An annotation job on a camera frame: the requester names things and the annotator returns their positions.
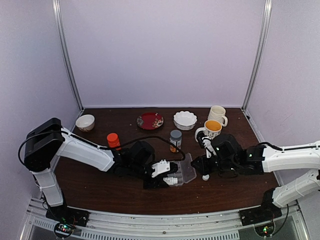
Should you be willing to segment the white bottle cap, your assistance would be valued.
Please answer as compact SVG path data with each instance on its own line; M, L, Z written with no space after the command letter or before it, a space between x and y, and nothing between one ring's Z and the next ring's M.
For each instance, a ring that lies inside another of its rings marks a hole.
M209 180L209 178L210 178L210 176L209 176L209 175L203 175L203 176L202 176L202 179L203 179L204 181L208 181L208 180Z

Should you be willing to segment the clear plastic pill organizer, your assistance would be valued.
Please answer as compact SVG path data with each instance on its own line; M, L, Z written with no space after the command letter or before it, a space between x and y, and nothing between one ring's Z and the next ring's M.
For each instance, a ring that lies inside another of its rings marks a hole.
M167 177L178 178L178 184L170 187L180 187L183 184L188 184L197 177L196 170L191 166L193 161L192 155L187 153L183 161L174 161L178 165L177 172L169 173Z

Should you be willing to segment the small white pill bottle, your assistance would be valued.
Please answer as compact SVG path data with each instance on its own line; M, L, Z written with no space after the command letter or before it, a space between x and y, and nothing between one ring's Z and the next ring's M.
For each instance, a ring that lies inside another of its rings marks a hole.
M177 177L164 177L163 181L169 186L176 186L178 184Z

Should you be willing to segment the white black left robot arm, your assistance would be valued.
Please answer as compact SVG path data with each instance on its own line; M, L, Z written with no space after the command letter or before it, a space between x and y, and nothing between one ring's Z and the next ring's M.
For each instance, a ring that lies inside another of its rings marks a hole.
M18 160L33 175L44 195L47 209L61 222L72 218L63 191L51 168L54 157L65 157L94 167L101 172L132 176L143 181L144 189L177 186L179 169L176 160L155 159L155 150L145 136L120 146L103 146L78 136L53 117L28 133L18 148Z

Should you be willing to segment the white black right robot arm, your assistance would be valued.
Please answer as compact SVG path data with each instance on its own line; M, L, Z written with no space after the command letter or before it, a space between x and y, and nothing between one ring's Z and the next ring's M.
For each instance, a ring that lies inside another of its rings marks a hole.
M276 208L304 197L320 188L320 143L278 147L269 142L243 149L232 134L220 134L213 139L203 132L196 141L206 151L191 162L202 176L213 172L235 172L239 175L263 175L280 170L307 169L307 173L290 183L272 188L263 195L256 210L259 220L268 220Z

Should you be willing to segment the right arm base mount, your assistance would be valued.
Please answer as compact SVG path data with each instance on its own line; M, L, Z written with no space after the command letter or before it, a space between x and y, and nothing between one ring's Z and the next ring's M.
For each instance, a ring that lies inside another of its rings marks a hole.
M255 233L264 239L273 236L276 232L275 219L282 216L278 207L258 206L239 211L243 226L253 225Z

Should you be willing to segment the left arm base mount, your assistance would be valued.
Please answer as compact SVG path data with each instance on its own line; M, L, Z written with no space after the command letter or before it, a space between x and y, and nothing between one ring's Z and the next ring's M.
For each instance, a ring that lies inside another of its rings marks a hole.
M88 211L63 205L48 207L45 216L57 221L53 227L53 233L60 239L70 237L77 227L86 227L89 220Z

